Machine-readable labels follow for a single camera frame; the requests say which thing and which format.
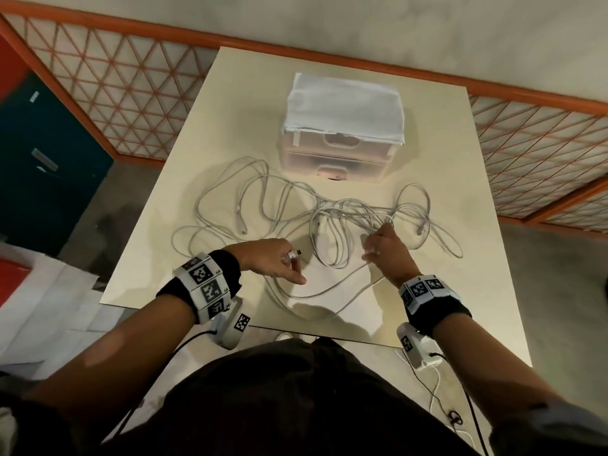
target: white wire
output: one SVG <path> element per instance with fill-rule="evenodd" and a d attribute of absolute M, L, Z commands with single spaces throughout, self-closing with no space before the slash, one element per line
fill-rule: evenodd
<path fill-rule="evenodd" d="M 235 165 L 238 165 L 239 163 L 244 163 L 244 165 L 236 169 L 233 173 L 226 175 L 231 170 L 233 170 Z M 222 184 L 228 182 L 229 180 L 234 178 L 234 176 L 238 175 L 240 172 L 244 171 L 247 168 L 255 171 L 255 174 L 252 175 L 252 177 L 249 177 L 243 183 L 237 194 L 235 205 L 235 219 L 237 222 L 237 229 L 240 232 L 240 235 L 237 235 L 230 227 L 222 224 L 216 224 L 207 219 L 205 217 L 204 212 L 201 211 L 201 203 L 204 198 L 212 191 L 220 187 Z M 266 208 L 266 190 L 268 187 L 269 179 L 274 179 L 285 184 L 279 196 L 276 210 L 272 213 L 268 213 Z M 242 215 L 243 201 L 248 189 L 257 182 L 262 184 L 262 193 L 260 195 L 258 203 L 259 212 L 262 219 L 269 223 L 268 230 L 262 237 L 243 237 L 243 235 L 247 234 L 247 224 Z M 401 197 L 403 196 L 404 192 L 409 188 L 416 189 L 422 193 L 422 195 L 424 196 L 424 205 L 419 205 L 413 202 L 400 203 Z M 285 207 L 289 199 L 289 195 L 294 190 L 299 190 L 301 193 L 308 195 L 313 200 L 314 207 L 300 214 L 296 214 L 291 218 L 284 218 L 283 216 L 285 214 Z M 194 217 L 199 222 L 199 224 L 184 225 L 176 229 L 171 235 L 171 245 L 173 246 L 173 249 L 186 257 L 191 257 L 194 255 L 194 252 L 192 251 L 194 240 L 203 231 L 214 235 L 215 237 L 220 239 L 224 245 L 226 245 L 226 239 L 230 241 L 240 242 L 266 237 L 287 238 L 292 235 L 296 230 L 308 225 L 308 235 L 310 238 L 310 243 L 315 258 L 327 268 L 344 269 L 350 263 L 354 243 L 353 233 L 349 232 L 347 228 L 347 223 L 354 224 L 364 229 L 368 233 L 373 233 L 378 228 L 380 228 L 385 222 L 390 222 L 394 226 L 396 219 L 405 220 L 407 222 L 415 224 L 416 226 L 416 234 L 420 237 L 420 239 L 415 245 L 409 246 L 409 249 L 419 249 L 422 245 L 424 245 L 424 243 L 429 237 L 432 237 L 447 253 L 450 253 L 452 256 L 458 259 L 463 257 L 463 251 L 458 241 L 445 228 L 441 227 L 430 219 L 430 196 L 428 192 L 424 189 L 424 187 L 420 184 L 410 183 L 404 186 L 397 195 L 395 205 L 391 208 L 385 206 L 370 206 L 365 202 L 362 202 L 361 200 L 355 198 L 331 200 L 329 198 L 325 198 L 319 195 L 307 183 L 291 181 L 280 175 L 270 174 L 268 163 L 266 163 L 264 160 L 255 159 L 253 157 L 242 157 L 233 161 L 218 176 L 218 178 L 211 184 L 211 186 L 207 190 L 202 191 L 202 193 L 196 199 L 196 203 L 194 205 Z M 294 227 L 293 229 L 287 232 L 286 229 L 288 229 L 289 226 L 295 224 L 296 222 L 300 222 L 300 224 L 298 224 L 297 227 Z M 319 233 L 319 229 L 322 224 L 325 224 L 330 230 L 331 236 L 335 244 L 336 251 L 333 256 L 330 256 L 329 259 L 324 258 L 323 254 L 320 253 L 319 249 L 317 248 L 316 237 Z M 175 245 L 175 236 L 182 230 L 194 231 L 188 242 L 187 252 L 180 251 Z M 446 237 L 451 240 L 454 245 L 456 245 L 456 251 L 452 250 L 450 244 L 448 243 L 449 240 L 446 240 Z M 295 316 L 303 320 L 330 320 L 340 314 L 344 309 L 346 309 L 355 299 L 357 299 L 357 297 L 359 297 L 359 295 L 361 295 L 363 291 L 366 291 L 367 289 L 371 288 L 376 283 L 383 280 L 384 277 L 380 277 L 380 279 L 376 280 L 375 282 L 366 284 L 363 288 L 361 288 L 360 291 L 357 292 L 357 294 L 355 294 L 355 296 L 351 300 L 349 300 L 337 312 L 321 319 L 308 319 L 295 313 L 289 306 L 287 306 L 282 301 L 279 295 L 277 295 L 277 292 L 274 291 L 273 286 L 275 286 L 278 292 L 284 297 L 290 299 L 310 299 L 327 293 L 328 291 L 336 288 L 338 285 L 342 284 L 346 279 L 351 277 L 353 274 L 355 274 L 357 271 L 361 270 L 365 266 L 366 264 L 363 264 L 360 267 L 356 268 L 333 286 L 330 286 L 329 288 L 318 293 L 309 294 L 306 296 L 294 296 L 292 294 L 287 293 L 280 286 L 276 278 L 272 279 L 272 283 L 274 283 L 274 285 L 270 282 L 269 278 L 266 279 L 266 283 L 271 294 L 271 299 L 280 308 L 290 312 L 291 314 L 294 314 Z"/>
<path fill-rule="evenodd" d="M 412 369 L 412 371 L 414 371 L 414 367 L 412 367 L 412 364 L 407 359 L 407 356 L 405 358 L 402 357 L 401 354 L 399 354 L 399 350 L 397 350 L 397 349 L 395 349 L 395 353 L 399 357 L 399 360 L 401 360 L 402 362 L 407 363 L 409 365 L 409 367 Z M 433 368 L 435 370 L 435 372 L 437 373 L 437 385 L 433 389 L 433 392 L 431 392 L 431 394 L 430 394 L 430 404 L 429 404 L 429 413 L 433 414 L 433 412 L 432 412 L 433 403 L 435 402 L 435 396 L 437 394 L 437 390 L 439 389 L 439 384 L 441 383 L 441 374 L 439 373 L 439 370 L 437 368 L 435 368 L 434 366 L 431 366 L 431 368 Z M 471 446 L 473 447 L 473 449 L 477 450 L 477 445 L 475 445 L 475 440 L 473 440 L 473 436 L 471 434 L 469 434 L 466 430 L 456 429 L 455 427 L 448 426 L 447 424 L 444 424 L 444 425 L 445 425 L 445 427 L 447 427 L 448 429 L 452 430 L 453 432 L 456 432 L 456 434 L 467 435 L 471 439 Z"/>

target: hand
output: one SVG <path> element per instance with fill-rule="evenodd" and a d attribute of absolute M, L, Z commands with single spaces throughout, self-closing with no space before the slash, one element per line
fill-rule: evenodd
<path fill-rule="evenodd" d="M 376 264 L 389 282 L 397 288 L 415 276 L 421 276 L 407 246 L 399 239 L 393 227 L 386 223 L 365 240 L 365 262 Z"/>
<path fill-rule="evenodd" d="M 288 263 L 282 261 L 288 252 L 294 250 L 285 238 L 243 241 L 228 245 L 224 250 L 237 258 L 241 271 L 253 270 L 261 276 L 279 276 L 291 283 L 306 283 L 299 259 Z"/>

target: person's left arm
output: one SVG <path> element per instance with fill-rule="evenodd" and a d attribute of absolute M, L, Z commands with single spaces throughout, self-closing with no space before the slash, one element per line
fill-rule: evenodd
<path fill-rule="evenodd" d="M 299 261 L 282 262 L 293 250 L 285 239 L 243 242 L 224 250 L 210 256 L 229 252 L 229 260 L 234 257 L 238 262 L 239 271 L 231 272 L 232 281 L 227 282 L 231 289 L 238 290 L 241 270 L 297 284 L 306 282 Z M 175 279 L 165 288 L 170 284 L 177 290 L 161 290 L 156 299 L 39 383 L 26 399 L 57 410 L 78 434 L 86 435 L 89 445 L 101 442 L 142 399 L 196 322 L 188 292 L 184 293 L 185 288 Z"/>

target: table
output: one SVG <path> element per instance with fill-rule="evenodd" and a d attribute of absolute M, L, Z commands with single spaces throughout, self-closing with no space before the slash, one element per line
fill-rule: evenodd
<path fill-rule="evenodd" d="M 182 225 L 195 224 L 196 198 L 230 162 L 251 155 L 280 169 L 278 139 L 296 72 L 393 86 L 404 106 L 406 144 L 377 184 L 285 175 L 310 183 L 330 198 L 354 197 L 379 206 L 392 205 L 397 191 L 406 183 L 424 185 L 432 199 L 431 216 L 459 240 L 465 257 L 455 259 L 429 240 L 413 252 L 421 271 L 441 276 L 462 296 L 475 320 L 530 363 L 466 89 L 232 48 L 219 51 L 102 303 L 139 308 L 154 299 L 171 270 L 186 260 L 173 250 L 171 234 Z M 235 182 L 232 190 L 227 188 L 205 204 L 205 211 L 213 219 L 233 228 L 238 179 Z M 247 208 L 249 212 L 243 212 L 246 218 L 255 213 L 255 206 Z M 248 227 L 252 236 L 263 232 L 265 225 L 254 221 Z M 302 240 L 306 238 L 296 237 L 295 245 L 305 247 Z M 178 236 L 177 243 L 183 248 L 185 238 Z M 209 238 L 206 243 L 196 243 L 196 251 L 220 245 Z M 355 260 L 361 264 L 358 256 Z M 377 269 L 371 269 L 371 273 L 362 270 L 354 285 L 361 288 L 375 272 Z M 316 287 L 336 277 L 331 272 L 319 273 L 312 265 L 304 273 L 309 284 Z M 317 281 L 317 276 L 326 281 Z M 395 289 L 386 281 L 363 293 L 330 322 L 305 322 L 278 309 L 265 294 L 262 277 L 252 272 L 243 274 L 241 283 L 239 294 L 258 306 L 251 322 L 255 326 L 399 346 L 395 329 L 406 320 L 406 313 Z M 298 291 L 306 293 L 307 286 Z M 338 291 L 328 298 L 326 308 L 337 310 L 340 300 L 355 289 Z"/>

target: forearm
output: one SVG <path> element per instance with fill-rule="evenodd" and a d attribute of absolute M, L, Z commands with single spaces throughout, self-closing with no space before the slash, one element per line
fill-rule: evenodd
<path fill-rule="evenodd" d="M 100 441 L 141 400 L 193 325 L 188 305 L 159 296 L 39 383 L 27 399 L 59 410 Z"/>
<path fill-rule="evenodd" d="M 433 330 L 433 338 L 493 426 L 547 399 L 562 399 L 532 368 L 467 315 L 448 315 Z"/>

